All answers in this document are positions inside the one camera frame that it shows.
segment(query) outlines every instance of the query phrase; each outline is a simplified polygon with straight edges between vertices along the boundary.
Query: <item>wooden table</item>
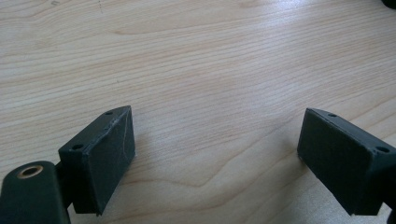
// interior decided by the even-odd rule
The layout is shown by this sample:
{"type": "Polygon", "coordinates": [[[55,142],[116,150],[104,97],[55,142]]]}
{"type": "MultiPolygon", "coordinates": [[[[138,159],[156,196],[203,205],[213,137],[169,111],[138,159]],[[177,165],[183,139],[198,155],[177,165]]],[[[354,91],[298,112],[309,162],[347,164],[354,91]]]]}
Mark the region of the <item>wooden table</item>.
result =
{"type": "Polygon", "coordinates": [[[396,146],[396,11],[380,0],[2,1],[0,178],[131,105],[137,156],[73,223],[386,223],[296,156],[304,110],[396,146]]]}

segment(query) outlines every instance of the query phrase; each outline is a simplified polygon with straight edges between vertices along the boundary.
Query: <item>mounting hole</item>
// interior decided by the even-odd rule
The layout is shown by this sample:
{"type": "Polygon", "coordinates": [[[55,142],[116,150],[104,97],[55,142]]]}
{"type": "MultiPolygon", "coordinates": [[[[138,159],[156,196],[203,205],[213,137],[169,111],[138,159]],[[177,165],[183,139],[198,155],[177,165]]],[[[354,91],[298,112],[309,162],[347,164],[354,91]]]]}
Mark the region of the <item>mounting hole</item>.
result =
{"type": "Polygon", "coordinates": [[[43,169],[44,168],[41,165],[33,165],[33,166],[26,167],[18,173],[17,178],[19,178],[19,179],[30,178],[32,176],[40,174],[41,171],[43,171],[43,169]]]}
{"type": "Polygon", "coordinates": [[[73,150],[77,150],[77,149],[80,149],[80,148],[82,148],[82,147],[84,147],[84,145],[82,145],[82,144],[77,144],[77,145],[73,145],[73,146],[72,146],[72,149],[73,149],[73,150]]]}
{"type": "Polygon", "coordinates": [[[389,150],[389,149],[387,149],[387,148],[385,148],[385,147],[376,147],[376,150],[378,150],[378,151],[382,151],[382,152],[385,152],[385,153],[388,153],[388,152],[390,152],[390,150],[389,150]]]}

